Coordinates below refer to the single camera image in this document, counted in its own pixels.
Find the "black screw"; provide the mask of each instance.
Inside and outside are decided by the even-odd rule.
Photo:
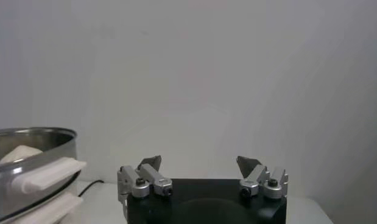
[[[142,177],[137,178],[137,180],[135,180],[135,185],[139,186],[143,184],[145,184],[145,180]]]
[[[163,190],[164,196],[167,196],[167,197],[172,196],[173,193],[174,193],[174,191],[172,190],[172,188],[165,188]]]
[[[276,186],[278,186],[278,181],[276,179],[269,179],[268,186],[276,187]]]
[[[250,195],[251,194],[250,189],[246,188],[246,187],[241,189],[240,194],[244,198],[250,198],[250,196],[251,196]]]

